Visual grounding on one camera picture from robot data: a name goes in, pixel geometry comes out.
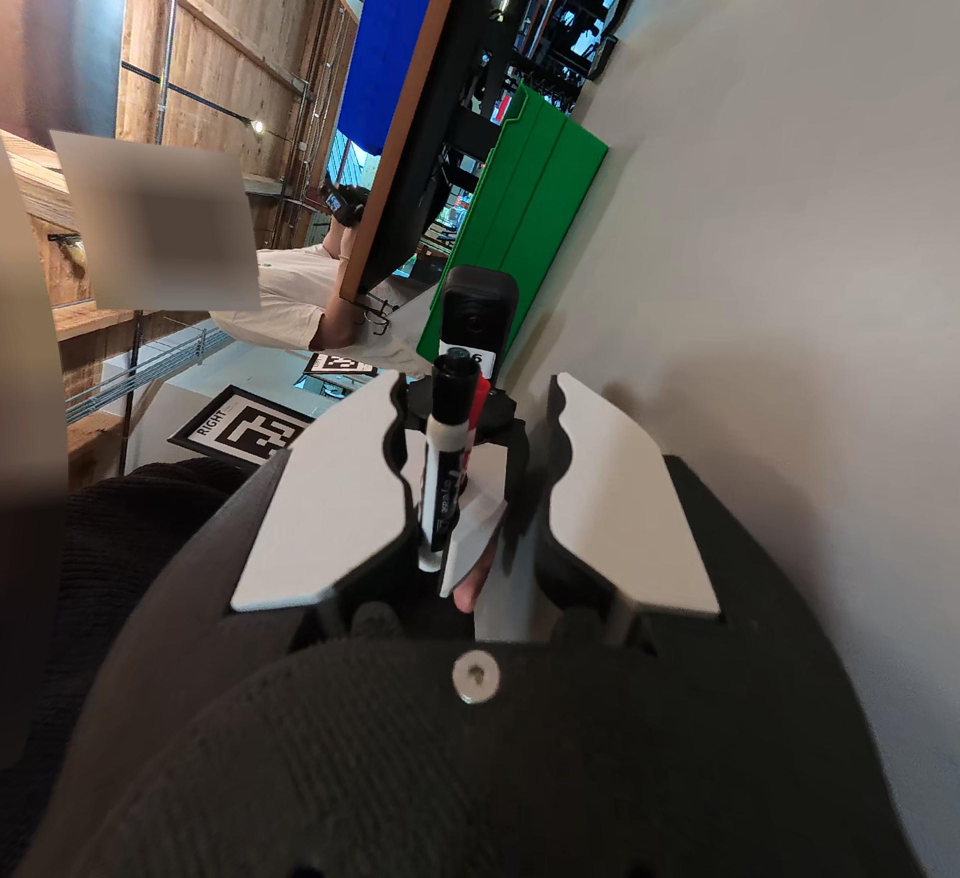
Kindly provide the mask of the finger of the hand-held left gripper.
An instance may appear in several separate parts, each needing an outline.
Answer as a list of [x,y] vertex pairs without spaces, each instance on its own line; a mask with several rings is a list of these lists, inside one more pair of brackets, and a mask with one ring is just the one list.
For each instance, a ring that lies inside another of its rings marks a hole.
[[459,519],[444,560],[438,595],[447,598],[473,571],[506,512],[508,448],[493,443],[475,446],[467,483],[459,498]]
[[426,468],[425,436],[425,434],[405,435],[406,462],[401,470],[401,476],[411,490],[412,505],[417,515],[420,515],[422,509],[424,475]]

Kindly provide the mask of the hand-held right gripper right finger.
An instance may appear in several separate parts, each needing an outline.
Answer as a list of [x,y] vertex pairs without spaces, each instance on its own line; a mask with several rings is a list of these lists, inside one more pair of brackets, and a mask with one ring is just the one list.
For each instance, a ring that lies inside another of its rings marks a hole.
[[718,616],[718,599],[666,460],[651,436],[567,372],[551,412],[570,452],[549,492],[547,529],[629,608]]

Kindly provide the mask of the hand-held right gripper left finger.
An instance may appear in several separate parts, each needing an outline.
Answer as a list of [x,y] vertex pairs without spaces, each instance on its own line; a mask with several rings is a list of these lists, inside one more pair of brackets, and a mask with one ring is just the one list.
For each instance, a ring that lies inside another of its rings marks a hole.
[[294,440],[232,611],[316,605],[417,535],[406,392],[406,376],[386,370]]

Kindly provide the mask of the black dry erase marker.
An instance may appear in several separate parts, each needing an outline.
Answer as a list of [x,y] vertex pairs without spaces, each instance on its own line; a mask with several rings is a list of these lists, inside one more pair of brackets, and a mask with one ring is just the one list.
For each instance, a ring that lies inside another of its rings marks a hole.
[[461,346],[450,347],[433,364],[419,503],[418,566],[424,572],[438,573],[445,566],[458,516],[470,413],[480,371],[479,363]]

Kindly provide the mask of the red dry erase marker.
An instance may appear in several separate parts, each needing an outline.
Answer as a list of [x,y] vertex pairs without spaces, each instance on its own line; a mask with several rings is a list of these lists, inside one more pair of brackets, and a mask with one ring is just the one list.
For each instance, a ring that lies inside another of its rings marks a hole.
[[467,437],[465,438],[464,448],[462,452],[461,475],[460,475],[460,482],[459,482],[459,488],[458,488],[458,492],[460,495],[462,495],[465,492],[468,484],[469,461],[470,461],[471,453],[474,448],[477,430],[478,430],[479,422],[484,410],[484,406],[486,404],[487,398],[491,391],[490,385],[491,385],[491,382],[481,372],[477,380],[476,389],[475,389],[472,404],[470,407],[471,409],[469,411],[470,414],[468,416],[468,421],[467,421],[468,432],[466,434]]

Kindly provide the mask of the person's left hand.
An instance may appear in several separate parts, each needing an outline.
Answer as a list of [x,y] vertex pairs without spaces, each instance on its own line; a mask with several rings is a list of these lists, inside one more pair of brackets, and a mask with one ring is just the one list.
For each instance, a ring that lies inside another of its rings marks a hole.
[[471,571],[452,592],[453,603],[463,614],[473,614],[498,552],[498,541],[491,539]]

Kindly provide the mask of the large printed tag board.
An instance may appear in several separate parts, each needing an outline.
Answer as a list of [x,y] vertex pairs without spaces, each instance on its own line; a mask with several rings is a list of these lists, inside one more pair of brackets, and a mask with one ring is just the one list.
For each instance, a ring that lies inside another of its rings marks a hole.
[[288,450],[314,420],[229,385],[176,429],[167,441],[180,449],[251,472],[274,454]]

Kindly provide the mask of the small printed tag board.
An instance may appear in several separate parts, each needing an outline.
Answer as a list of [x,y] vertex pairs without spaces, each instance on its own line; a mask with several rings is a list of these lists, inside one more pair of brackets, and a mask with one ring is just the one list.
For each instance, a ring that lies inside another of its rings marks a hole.
[[303,374],[311,377],[340,376],[351,378],[374,378],[379,369],[373,365],[349,357],[327,353],[314,353]]

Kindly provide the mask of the brown edged table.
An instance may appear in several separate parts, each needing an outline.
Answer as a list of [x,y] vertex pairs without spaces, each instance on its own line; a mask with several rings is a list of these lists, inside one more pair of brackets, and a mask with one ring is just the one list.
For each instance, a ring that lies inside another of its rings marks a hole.
[[446,148],[486,160],[497,142],[494,105],[530,0],[429,0],[342,281],[353,300],[417,249],[438,195],[477,180]]

